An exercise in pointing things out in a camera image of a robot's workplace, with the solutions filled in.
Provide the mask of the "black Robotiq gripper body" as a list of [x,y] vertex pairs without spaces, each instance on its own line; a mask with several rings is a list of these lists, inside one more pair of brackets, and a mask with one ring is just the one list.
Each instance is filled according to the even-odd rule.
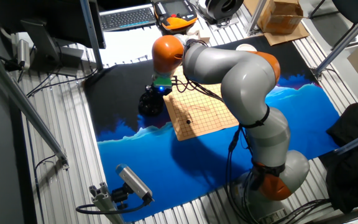
[[170,94],[170,87],[165,85],[147,85],[145,87],[145,97],[149,100],[163,99]]

